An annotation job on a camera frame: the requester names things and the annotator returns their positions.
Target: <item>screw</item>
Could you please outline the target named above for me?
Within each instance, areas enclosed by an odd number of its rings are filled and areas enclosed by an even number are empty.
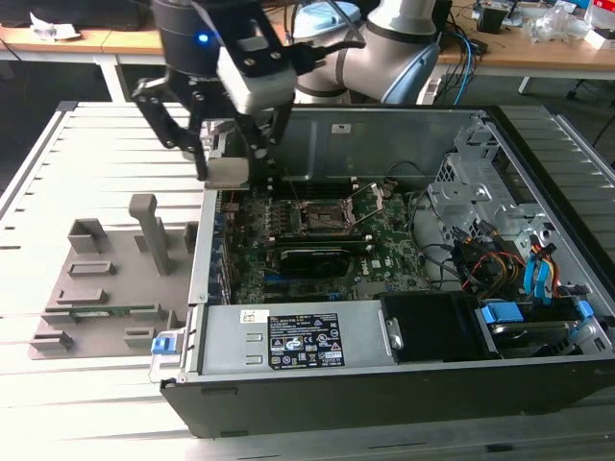
[[[391,348],[393,348],[395,351],[402,348],[402,342],[400,341],[399,338],[397,337],[391,338]]]

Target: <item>blue plastic latch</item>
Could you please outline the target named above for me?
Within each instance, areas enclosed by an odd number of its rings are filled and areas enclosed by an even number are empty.
[[[583,320],[594,315],[594,309],[592,309],[592,306],[587,301],[579,301],[577,303],[577,310],[583,316]]]
[[[489,303],[481,310],[487,324],[496,322],[523,322],[523,315],[517,303]]]
[[[172,355],[175,352],[175,338],[156,338],[152,341],[152,354]]]

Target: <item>red wire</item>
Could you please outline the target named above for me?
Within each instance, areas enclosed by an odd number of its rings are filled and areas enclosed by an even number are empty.
[[[470,272],[470,274],[474,275],[476,270],[481,266],[482,262],[485,261],[485,259],[488,258],[489,256],[493,256],[493,255],[504,255],[506,257],[510,257],[512,259],[515,259],[523,267],[526,267],[526,263],[523,261],[523,259],[521,259],[517,255],[513,255],[513,254],[507,253],[507,252],[491,252],[491,253],[487,253],[486,255],[483,255],[483,256],[480,257],[480,259],[477,261],[477,263],[472,268],[472,271]],[[463,282],[463,285],[461,285],[461,289],[465,290],[469,284],[470,284],[470,280],[468,280],[468,279],[465,280]]]

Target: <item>white box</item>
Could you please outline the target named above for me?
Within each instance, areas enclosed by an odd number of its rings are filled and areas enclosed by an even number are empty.
[[[595,31],[589,31],[585,36],[585,41],[591,44],[597,50],[615,50],[615,40],[604,38]]]

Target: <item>circuit board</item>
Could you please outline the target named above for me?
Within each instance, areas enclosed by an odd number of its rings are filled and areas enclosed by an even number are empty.
[[[367,236],[364,238],[369,239],[369,252],[349,257],[348,268],[342,269],[341,277],[301,278],[281,273],[275,252],[267,245],[272,234],[300,234],[307,228],[320,237],[345,233],[339,224],[342,212],[337,213],[335,208],[339,203],[335,199],[274,200],[246,193],[229,205],[227,209],[234,212],[227,232],[231,303],[371,300],[386,291],[429,289],[427,273],[410,241],[407,205],[400,193],[382,200],[378,212],[374,212],[374,196],[369,191],[352,200],[357,223],[349,234]],[[286,213],[283,218],[272,217],[272,208],[283,208]]]

